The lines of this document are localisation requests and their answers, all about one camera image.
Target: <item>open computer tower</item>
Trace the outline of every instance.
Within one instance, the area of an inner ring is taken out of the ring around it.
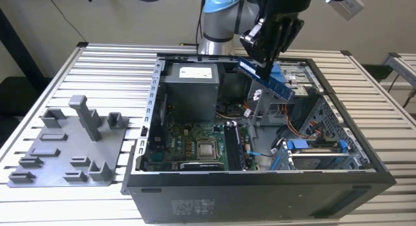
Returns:
[[[122,190],[146,223],[340,218],[395,184],[314,61],[240,65],[158,55]]]

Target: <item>expansion slot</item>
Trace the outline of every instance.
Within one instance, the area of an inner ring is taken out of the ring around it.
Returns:
[[[246,168],[243,144],[239,135],[239,128],[235,121],[227,122],[224,126],[224,137],[228,157],[230,171],[243,170]]]
[[[239,67],[244,74],[252,80],[259,82],[264,87],[267,87],[284,102],[290,102],[292,100],[295,96],[294,90],[274,77],[270,77],[268,80],[262,79],[256,74],[255,65],[248,62],[248,60],[246,60],[244,58],[239,58]]]

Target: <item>metal grating table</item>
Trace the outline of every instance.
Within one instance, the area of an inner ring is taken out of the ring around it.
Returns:
[[[144,224],[136,205],[130,196],[120,194],[120,188],[128,152],[140,133],[156,53],[162,52],[195,53],[195,47],[90,44],[76,48],[0,149],[0,223],[14,226]],[[210,225],[415,226],[416,122],[352,56],[338,51],[300,50],[282,56],[315,60],[398,185],[339,221]],[[75,114],[68,107],[74,94],[87,95],[88,107],[98,109],[99,114],[118,111],[131,118],[114,184],[108,187],[8,188],[7,177],[43,127],[40,115],[46,108],[60,108],[66,114]]]
[[[386,61],[400,76],[416,87],[416,54],[390,53]]]

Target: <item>green circuit board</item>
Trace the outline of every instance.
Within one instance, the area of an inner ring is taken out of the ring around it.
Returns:
[[[246,126],[239,128],[243,146],[250,143]],[[202,160],[198,156],[198,144],[200,142],[215,144],[216,154],[210,160]],[[220,162],[228,170],[227,147],[224,141],[224,125],[171,124],[168,128],[166,152],[151,153],[150,171],[178,171],[184,162]]]

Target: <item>cpu socket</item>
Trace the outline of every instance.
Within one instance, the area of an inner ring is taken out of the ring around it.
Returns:
[[[202,138],[196,141],[196,159],[218,160],[218,148],[215,139]]]

